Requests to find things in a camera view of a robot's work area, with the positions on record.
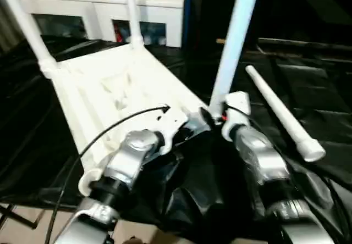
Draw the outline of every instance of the black cable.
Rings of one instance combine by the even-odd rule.
[[[112,124],[110,127],[108,127],[107,129],[103,130],[102,132],[100,132],[84,149],[83,151],[78,154],[77,158],[75,159],[74,163],[72,164],[71,166],[71,169],[69,170],[69,173],[65,179],[65,182],[61,188],[61,192],[60,192],[60,196],[56,202],[56,205],[55,205],[55,208],[53,210],[53,214],[51,216],[51,219],[50,219],[50,223],[49,223],[49,226],[48,226],[48,230],[47,230],[47,234],[46,234],[46,238],[45,238],[45,244],[50,244],[50,238],[51,238],[51,234],[52,234],[52,231],[53,231],[53,227],[54,227],[54,223],[55,223],[55,219],[56,219],[56,215],[57,215],[57,212],[59,210],[59,206],[60,206],[60,203],[61,203],[61,199],[65,193],[65,189],[67,187],[67,184],[70,180],[70,177],[73,173],[73,170],[75,168],[75,166],[77,165],[77,163],[80,161],[81,157],[90,149],[90,147],[92,147],[92,145],[94,145],[94,143],[99,139],[101,138],[105,133],[107,133],[109,130],[113,129],[114,127],[120,125],[121,123],[125,122],[126,120],[129,120],[135,116],[138,116],[140,114],[144,114],[144,113],[147,113],[147,112],[150,112],[150,111],[154,111],[154,110],[167,110],[169,109],[169,107],[167,106],[163,106],[163,107],[156,107],[156,108],[149,108],[149,109],[144,109],[144,110],[141,110],[139,112],[136,112],[132,115],[129,115],[128,117],[122,119],[122,120],[119,120],[118,122]]]
[[[238,113],[242,114],[243,116],[247,117],[253,124],[254,126],[258,129],[258,131],[262,132],[270,141],[271,144],[273,144],[273,147],[277,150],[277,152],[283,156],[284,158],[284,153],[281,151],[281,149],[270,139],[270,137],[265,133],[265,131],[263,130],[263,127],[258,123],[256,122],[251,116],[249,116],[248,114],[244,113],[242,110],[238,109],[238,108],[235,108],[235,107],[232,107],[232,106],[227,106],[228,108],[232,109],[232,110],[235,110],[237,111]],[[322,175],[320,174],[317,174],[315,173],[323,182],[324,184],[326,184],[326,186],[329,188],[329,190],[331,191],[331,196],[333,198],[333,201],[334,203],[336,203],[338,205],[338,207],[340,208],[340,210],[342,211],[343,213],[343,216],[344,216],[344,220],[347,224],[347,228],[348,228],[348,238],[350,239],[351,237],[351,234],[352,234],[352,225],[351,225],[351,222],[350,222],[350,218],[348,216],[348,211],[347,211],[347,208],[345,206],[345,204],[343,203],[342,199],[339,197],[338,193],[336,192],[335,188],[333,187],[333,185],[331,184],[331,181],[330,179],[326,179],[325,177],[323,177]]]

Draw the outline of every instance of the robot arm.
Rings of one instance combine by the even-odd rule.
[[[188,117],[169,109],[154,130],[131,131],[110,157],[100,179],[89,183],[90,193],[55,240],[55,244],[112,244],[110,236],[129,202],[142,165],[168,153],[172,138]]]
[[[226,100],[228,106],[249,114],[246,93],[229,94]],[[281,235],[292,244],[334,244],[295,187],[286,162],[263,133],[252,128],[241,113],[229,108],[222,135],[234,143],[248,166],[265,216],[275,218],[281,226]]]

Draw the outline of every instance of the black tablecloth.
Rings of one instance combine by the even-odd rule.
[[[103,41],[44,39],[56,60],[118,46]],[[166,47],[148,49],[189,89],[209,102],[221,50],[188,53]],[[256,67],[326,149],[326,157],[317,163],[296,165],[295,178],[334,234],[342,232],[346,236],[348,223],[342,221],[329,190],[307,170],[333,179],[351,217],[351,65],[274,58],[259,52],[243,54],[232,91],[249,93],[252,117],[297,163],[302,161],[290,138],[245,74],[248,64]],[[0,102],[0,201],[51,208],[77,151],[51,82],[39,71],[26,42],[0,59]],[[78,165],[63,199],[63,209],[79,203],[77,183],[82,173]],[[204,133],[158,159],[141,176],[143,179],[136,184],[136,203],[123,214],[126,219],[153,223],[199,243],[251,236],[251,226],[258,226],[251,213],[243,164],[231,144],[219,138],[216,131]],[[265,234],[265,226],[261,227],[258,235]]]

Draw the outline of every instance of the white pipe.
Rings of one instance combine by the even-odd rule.
[[[222,115],[222,104],[225,100],[225,95],[229,93],[231,88],[255,2],[256,0],[235,1],[209,105],[210,112],[215,118],[220,118]]]
[[[309,136],[309,134],[299,124],[287,107],[277,97],[274,91],[272,91],[272,89],[268,86],[257,70],[255,70],[252,65],[249,65],[246,67],[246,71],[264,96],[265,100],[268,102],[271,109],[274,111],[275,115],[281,121],[288,134],[296,143],[297,150],[303,156],[304,160],[306,162],[315,162],[316,160],[324,157],[324,148],[317,140]]]
[[[50,55],[42,38],[40,37],[40,32],[34,22],[34,19],[23,10],[19,0],[6,1],[15,16],[18,25],[21,27],[24,35],[26,36],[38,61],[40,63],[46,64],[55,62],[54,58]]]
[[[127,0],[127,8],[130,18],[131,44],[134,48],[143,46],[144,42],[139,24],[139,11],[136,0]]]

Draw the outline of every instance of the floor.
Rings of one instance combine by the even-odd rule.
[[[41,209],[17,206],[14,212],[35,221],[39,216]],[[41,218],[38,227],[35,230],[30,229],[12,219],[7,219],[4,227],[0,229],[0,243],[6,244],[39,244],[44,243],[48,223],[52,211],[46,210]],[[52,239],[60,232],[66,221],[70,218],[71,213],[59,212],[53,229]],[[191,244],[190,241],[180,239],[169,234],[165,234],[153,225],[132,223],[120,221],[114,231],[115,244],[122,244],[131,237],[137,237],[144,243],[149,244]]]

